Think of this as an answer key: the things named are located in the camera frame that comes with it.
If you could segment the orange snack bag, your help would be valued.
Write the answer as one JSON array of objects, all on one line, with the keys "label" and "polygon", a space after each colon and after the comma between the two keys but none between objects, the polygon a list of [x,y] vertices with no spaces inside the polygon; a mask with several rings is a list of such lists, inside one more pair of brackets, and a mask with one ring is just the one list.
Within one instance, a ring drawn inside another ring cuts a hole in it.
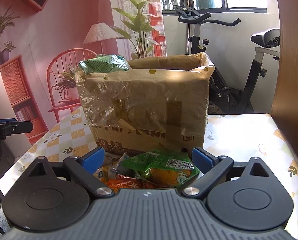
[{"label": "orange snack bag", "polygon": [[112,189],[115,193],[119,189],[158,189],[160,186],[149,181],[118,174],[116,169],[108,166],[99,168],[94,177]]}]

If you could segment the floral checkered tablecloth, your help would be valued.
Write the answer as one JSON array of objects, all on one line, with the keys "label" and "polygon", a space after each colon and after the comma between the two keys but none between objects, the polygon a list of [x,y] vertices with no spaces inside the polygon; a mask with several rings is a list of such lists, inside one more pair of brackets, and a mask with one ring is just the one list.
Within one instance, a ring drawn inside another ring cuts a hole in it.
[{"label": "floral checkered tablecloth", "polygon": [[[82,108],[78,108],[14,163],[0,179],[0,190],[7,194],[37,156],[62,161],[94,148],[95,139]],[[215,156],[228,155],[235,161],[263,159],[293,199],[294,209],[286,230],[298,239],[298,158],[269,114],[208,116],[203,148]]]}]

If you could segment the black exercise bike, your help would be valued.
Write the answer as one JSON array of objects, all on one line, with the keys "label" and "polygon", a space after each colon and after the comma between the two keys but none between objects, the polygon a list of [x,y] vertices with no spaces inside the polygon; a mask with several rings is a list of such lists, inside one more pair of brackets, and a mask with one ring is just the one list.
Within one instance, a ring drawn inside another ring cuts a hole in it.
[{"label": "black exercise bike", "polygon": [[217,20],[210,12],[175,5],[178,21],[192,28],[191,54],[206,52],[216,65],[210,79],[210,114],[268,112],[277,79],[280,29],[252,34],[240,18]]}]

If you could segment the brown cardboard box with liner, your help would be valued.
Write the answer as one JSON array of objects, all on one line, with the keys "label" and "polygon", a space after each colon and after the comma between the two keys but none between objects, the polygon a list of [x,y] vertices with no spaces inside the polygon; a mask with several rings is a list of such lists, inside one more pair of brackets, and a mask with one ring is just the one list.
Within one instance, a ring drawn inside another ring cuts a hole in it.
[{"label": "brown cardboard box with liner", "polygon": [[202,147],[214,64],[206,53],[146,57],[128,70],[75,74],[82,109],[98,146],[136,155],[161,146]]}]

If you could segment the wooden headboard panel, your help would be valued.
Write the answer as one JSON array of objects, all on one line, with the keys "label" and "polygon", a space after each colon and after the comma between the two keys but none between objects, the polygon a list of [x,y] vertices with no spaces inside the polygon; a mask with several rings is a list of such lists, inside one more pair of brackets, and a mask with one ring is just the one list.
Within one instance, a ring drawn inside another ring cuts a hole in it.
[{"label": "wooden headboard panel", "polygon": [[298,157],[298,0],[277,0],[281,47],[271,114]]}]

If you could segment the pink room-print wall backdrop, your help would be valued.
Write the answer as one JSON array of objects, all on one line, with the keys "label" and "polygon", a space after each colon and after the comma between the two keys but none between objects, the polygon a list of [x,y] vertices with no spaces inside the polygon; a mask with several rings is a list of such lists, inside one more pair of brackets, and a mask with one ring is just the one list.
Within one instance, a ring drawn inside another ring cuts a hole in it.
[{"label": "pink room-print wall backdrop", "polygon": [[30,144],[77,107],[62,72],[96,54],[165,55],[160,1],[0,0],[0,71]]}]

